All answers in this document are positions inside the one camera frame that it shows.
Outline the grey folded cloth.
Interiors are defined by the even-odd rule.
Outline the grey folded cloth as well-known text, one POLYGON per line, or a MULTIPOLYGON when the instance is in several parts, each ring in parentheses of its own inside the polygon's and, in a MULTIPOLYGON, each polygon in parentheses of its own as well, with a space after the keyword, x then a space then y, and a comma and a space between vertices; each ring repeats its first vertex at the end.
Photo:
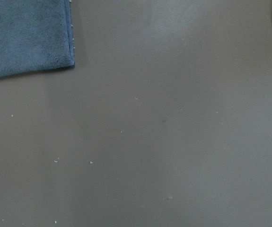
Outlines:
POLYGON ((74 64, 70 0, 0 0, 0 78, 74 64))

